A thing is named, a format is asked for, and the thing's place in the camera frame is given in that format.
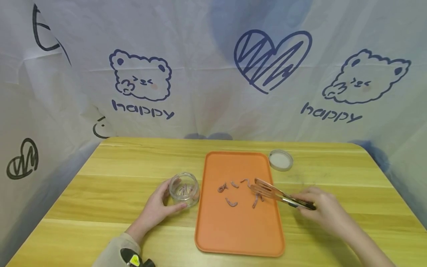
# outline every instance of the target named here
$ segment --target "tongs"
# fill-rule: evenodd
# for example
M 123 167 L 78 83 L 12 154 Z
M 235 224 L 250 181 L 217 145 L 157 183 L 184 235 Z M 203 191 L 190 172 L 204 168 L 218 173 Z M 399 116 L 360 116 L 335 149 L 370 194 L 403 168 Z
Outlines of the tongs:
M 251 190 L 255 194 L 260 194 L 261 196 L 287 203 L 289 206 L 294 208 L 301 206 L 310 210 L 316 210 L 316 206 L 312 202 L 293 198 L 289 194 L 280 191 L 271 184 L 258 178 L 255 178 L 255 185 L 251 185 Z

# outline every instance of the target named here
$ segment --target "glass jar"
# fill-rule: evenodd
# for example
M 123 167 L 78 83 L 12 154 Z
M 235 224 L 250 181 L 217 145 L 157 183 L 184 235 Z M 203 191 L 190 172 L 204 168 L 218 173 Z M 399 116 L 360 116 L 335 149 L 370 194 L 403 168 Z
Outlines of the glass jar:
M 199 201 L 199 183 L 191 173 L 177 173 L 169 184 L 169 193 L 175 204 L 186 203 L 189 208 Z

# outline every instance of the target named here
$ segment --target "sleeve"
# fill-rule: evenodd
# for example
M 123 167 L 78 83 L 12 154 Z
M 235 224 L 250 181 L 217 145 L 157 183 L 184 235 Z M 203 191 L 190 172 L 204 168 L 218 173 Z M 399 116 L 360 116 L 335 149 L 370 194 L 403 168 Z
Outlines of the sleeve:
M 120 255 L 120 250 L 123 248 L 131 249 L 138 254 L 141 253 L 141 248 L 133 238 L 126 233 L 122 233 L 108 243 L 92 267 L 127 267 L 128 265 Z

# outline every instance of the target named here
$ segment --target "wooden table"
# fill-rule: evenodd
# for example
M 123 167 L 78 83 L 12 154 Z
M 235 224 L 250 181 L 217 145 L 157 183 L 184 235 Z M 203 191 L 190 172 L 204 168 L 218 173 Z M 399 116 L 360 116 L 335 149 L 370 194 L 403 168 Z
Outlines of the wooden table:
M 126 230 L 160 182 L 182 171 L 201 184 L 210 151 L 284 149 L 287 172 L 272 169 L 275 185 L 294 193 L 313 185 L 344 208 L 398 266 L 425 266 L 427 235 L 368 153 L 354 144 L 109 138 L 101 143 L 8 264 L 91 266 L 109 240 Z M 157 266 L 358 266 L 340 240 L 279 205 L 285 253 L 279 258 L 200 252 L 194 244 L 195 206 L 148 234 L 142 258 Z

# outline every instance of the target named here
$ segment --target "white backdrop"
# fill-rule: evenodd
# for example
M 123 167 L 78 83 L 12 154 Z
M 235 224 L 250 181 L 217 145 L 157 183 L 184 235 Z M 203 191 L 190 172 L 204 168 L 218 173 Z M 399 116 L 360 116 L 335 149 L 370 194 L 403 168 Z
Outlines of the white backdrop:
M 0 266 L 116 135 L 354 142 L 427 225 L 427 2 L 0 7 Z

